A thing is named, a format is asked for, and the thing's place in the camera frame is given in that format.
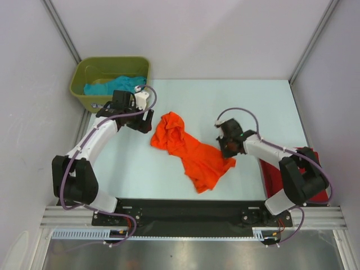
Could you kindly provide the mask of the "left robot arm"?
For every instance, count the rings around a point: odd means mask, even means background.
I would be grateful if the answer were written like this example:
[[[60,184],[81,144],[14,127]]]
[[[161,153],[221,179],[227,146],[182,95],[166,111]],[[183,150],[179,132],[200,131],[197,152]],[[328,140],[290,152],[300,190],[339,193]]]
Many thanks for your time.
[[[134,92],[115,90],[111,101],[96,113],[93,125],[79,143],[66,155],[52,160],[53,193],[65,210],[86,206],[105,212],[105,219],[113,225],[123,221],[124,210],[117,207],[118,199],[102,191],[93,165],[102,149],[120,131],[121,127],[148,133],[154,114],[155,90],[149,85],[138,85]]]

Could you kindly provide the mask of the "orange t shirt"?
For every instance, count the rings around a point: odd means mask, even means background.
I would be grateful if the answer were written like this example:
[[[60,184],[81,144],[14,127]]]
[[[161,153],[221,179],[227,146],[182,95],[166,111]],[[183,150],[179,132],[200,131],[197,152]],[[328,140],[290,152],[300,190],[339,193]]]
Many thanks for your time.
[[[150,145],[180,158],[184,173],[198,194],[212,190],[236,166],[234,158],[224,158],[219,149],[188,134],[183,119],[174,112],[161,116]]]

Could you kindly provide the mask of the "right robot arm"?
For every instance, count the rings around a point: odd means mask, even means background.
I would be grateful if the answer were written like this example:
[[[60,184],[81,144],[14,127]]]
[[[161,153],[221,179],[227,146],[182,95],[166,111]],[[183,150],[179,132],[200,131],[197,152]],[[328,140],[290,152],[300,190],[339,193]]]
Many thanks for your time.
[[[238,154],[251,155],[278,170],[280,183],[268,195],[265,208],[259,212],[260,221],[274,225],[285,210],[306,203],[325,203],[329,181],[323,175],[317,154],[309,147],[290,148],[277,146],[263,139],[254,130],[242,130],[235,119],[217,121],[220,129],[217,141],[224,158]]]

